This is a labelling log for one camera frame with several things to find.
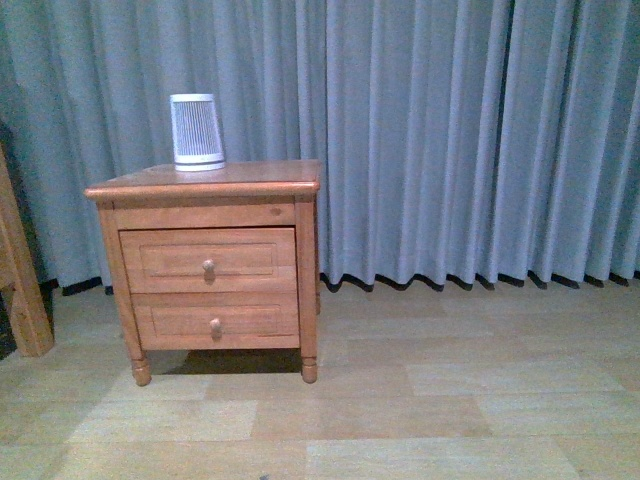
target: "small heater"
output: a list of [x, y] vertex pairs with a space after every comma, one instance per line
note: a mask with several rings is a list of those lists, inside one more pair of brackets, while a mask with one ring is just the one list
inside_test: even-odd
[[176, 170], [199, 172], [224, 167], [213, 95], [171, 95], [170, 103]]

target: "wooden post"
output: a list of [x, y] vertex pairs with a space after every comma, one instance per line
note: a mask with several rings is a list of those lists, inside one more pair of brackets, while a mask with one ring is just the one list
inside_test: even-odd
[[4, 154], [0, 149], [0, 289], [13, 284], [11, 330], [21, 355], [39, 357], [53, 347], [33, 260], [18, 212]]

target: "drawer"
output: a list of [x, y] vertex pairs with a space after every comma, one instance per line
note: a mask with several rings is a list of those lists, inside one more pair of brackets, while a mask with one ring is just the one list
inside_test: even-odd
[[300, 345], [295, 293], [147, 294], [133, 305], [145, 349]]
[[296, 291], [293, 228], [120, 233], [132, 293]]
[[293, 197], [181, 198], [115, 203], [119, 230], [295, 224]]

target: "wooden floor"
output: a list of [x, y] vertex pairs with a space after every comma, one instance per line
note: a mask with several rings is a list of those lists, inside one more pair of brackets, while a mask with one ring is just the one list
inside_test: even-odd
[[0, 362], [0, 478], [640, 478], [639, 280], [322, 299], [314, 385], [295, 352], [155, 352], [140, 388], [113, 297], [56, 297], [54, 350]]

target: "nightstand top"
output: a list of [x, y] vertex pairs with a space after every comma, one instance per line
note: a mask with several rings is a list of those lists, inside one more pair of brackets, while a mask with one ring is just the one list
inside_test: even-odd
[[320, 188], [318, 160], [279, 160], [227, 163], [219, 170], [178, 172], [173, 164], [123, 175], [87, 188], [95, 201], [308, 195]]

